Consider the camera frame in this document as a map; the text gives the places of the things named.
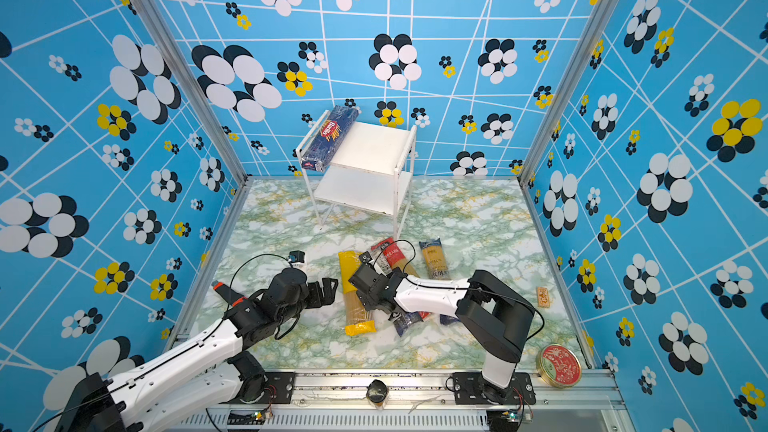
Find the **yellow Pastatime spaghetti bag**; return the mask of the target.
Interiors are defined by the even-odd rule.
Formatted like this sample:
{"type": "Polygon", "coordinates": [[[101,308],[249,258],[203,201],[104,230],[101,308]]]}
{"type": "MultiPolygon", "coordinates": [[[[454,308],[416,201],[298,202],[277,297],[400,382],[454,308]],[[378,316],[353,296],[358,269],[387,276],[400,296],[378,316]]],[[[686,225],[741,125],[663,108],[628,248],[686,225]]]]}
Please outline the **yellow Pastatime spaghetti bag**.
{"type": "Polygon", "coordinates": [[[361,265],[358,254],[355,251],[343,251],[338,253],[338,259],[346,313],[345,333],[350,337],[374,333],[376,326],[372,313],[364,308],[357,296],[357,288],[350,282],[361,265]]]}

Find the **clear white-label spaghetti bag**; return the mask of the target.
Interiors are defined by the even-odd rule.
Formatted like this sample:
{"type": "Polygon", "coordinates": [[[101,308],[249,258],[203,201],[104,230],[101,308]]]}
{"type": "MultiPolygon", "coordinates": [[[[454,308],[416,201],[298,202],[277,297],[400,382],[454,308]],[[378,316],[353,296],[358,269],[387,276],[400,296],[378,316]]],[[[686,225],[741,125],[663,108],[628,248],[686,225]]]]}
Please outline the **clear white-label spaghetti bag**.
{"type": "Polygon", "coordinates": [[[423,321],[421,314],[418,312],[408,312],[397,314],[392,323],[395,331],[399,337],[403,337],[405,333],[415,324],[423,321]]]}

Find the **red spaghetti bag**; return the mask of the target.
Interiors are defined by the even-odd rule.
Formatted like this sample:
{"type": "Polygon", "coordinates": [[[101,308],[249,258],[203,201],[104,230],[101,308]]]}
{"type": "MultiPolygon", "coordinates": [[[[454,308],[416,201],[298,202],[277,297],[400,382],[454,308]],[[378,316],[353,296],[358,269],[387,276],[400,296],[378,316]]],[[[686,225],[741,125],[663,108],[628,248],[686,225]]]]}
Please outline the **red spaghetti bag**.
{"type": "Polygon", "coordinates": [[[397,268],[406,274],[418,278],[419,275],[402,251],[401,244],[404,244],[404,241],[395,241],[392,237],[389,237],[372,245],[369,251],[374,259],[374,264],[385,275],[397,268]]]}

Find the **blue Barilla spaghetti box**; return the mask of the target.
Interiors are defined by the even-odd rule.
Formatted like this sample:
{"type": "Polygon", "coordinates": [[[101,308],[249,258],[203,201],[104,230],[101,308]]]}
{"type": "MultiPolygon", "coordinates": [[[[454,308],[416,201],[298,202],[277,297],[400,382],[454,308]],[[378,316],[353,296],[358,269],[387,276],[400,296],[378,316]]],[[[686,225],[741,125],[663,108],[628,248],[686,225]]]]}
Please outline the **blue Barilla spaghetti box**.
{"type": "Polygon", "coordinates": [[[302,152],[301,167],[323,173],[360,115],[356,106],[335,106],[320,124],[317,133],[302,152]]]}

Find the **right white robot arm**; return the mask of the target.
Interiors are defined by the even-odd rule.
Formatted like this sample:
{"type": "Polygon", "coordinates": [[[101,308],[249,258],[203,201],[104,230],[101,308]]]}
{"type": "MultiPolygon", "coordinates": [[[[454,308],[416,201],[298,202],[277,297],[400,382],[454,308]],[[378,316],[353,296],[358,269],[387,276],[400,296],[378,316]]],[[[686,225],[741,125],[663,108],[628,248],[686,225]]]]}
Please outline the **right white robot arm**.
{"type": "Polygon", "coordinates": [[[385,275],[363,264],[349,279],[368,311],[394,317],[428,312],[457,319],[483,347],[480,387],[486,400],[502,404],[513,391],[512,378],[538,310],[492,273],[476,270],[468,279],[433,280],[398,268],[385,275]]]}

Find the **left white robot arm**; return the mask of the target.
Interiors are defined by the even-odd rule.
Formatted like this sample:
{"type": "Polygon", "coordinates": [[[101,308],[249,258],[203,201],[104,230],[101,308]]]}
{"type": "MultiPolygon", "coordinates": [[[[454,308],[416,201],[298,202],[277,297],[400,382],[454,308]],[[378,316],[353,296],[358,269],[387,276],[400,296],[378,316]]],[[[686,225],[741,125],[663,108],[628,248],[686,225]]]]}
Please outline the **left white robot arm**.
{"type": "Polygon", "coordinates": [[[334,303],[339,282],[311,282],[295,267],[251,295],[223,282],[213,290],[227,309],[214,325],[155,359],[104,379],[93,372],[77,383],[63,410],[41,431],[162,431],[220,403],[258,403],[278,390],[251,353],[253,345],[285,333],[302,312],[334,303]]]}

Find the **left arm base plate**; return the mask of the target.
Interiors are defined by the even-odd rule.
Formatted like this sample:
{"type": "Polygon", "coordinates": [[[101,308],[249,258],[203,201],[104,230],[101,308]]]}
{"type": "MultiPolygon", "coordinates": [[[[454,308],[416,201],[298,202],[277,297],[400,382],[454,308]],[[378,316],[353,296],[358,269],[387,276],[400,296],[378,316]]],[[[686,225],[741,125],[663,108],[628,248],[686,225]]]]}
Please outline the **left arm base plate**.
{"type": "Polygon", "coordinates": [[[295,372],[267,371],[247,379],[231,404],[285,405],[292,400],[295,372]]]}

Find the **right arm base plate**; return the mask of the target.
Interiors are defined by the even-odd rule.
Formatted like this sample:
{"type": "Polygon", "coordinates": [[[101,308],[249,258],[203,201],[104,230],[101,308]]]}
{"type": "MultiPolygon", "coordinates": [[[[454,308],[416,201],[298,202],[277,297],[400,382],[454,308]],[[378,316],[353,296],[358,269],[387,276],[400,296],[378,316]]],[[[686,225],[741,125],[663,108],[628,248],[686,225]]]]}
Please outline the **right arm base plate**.
{"type": "Polygon", "coordinates": [[[483,378],[480,372],[454,372],[446,380],[457,405],[535,405],[537,402],[531,377],[515,372],[505,387],[483,378]]]}

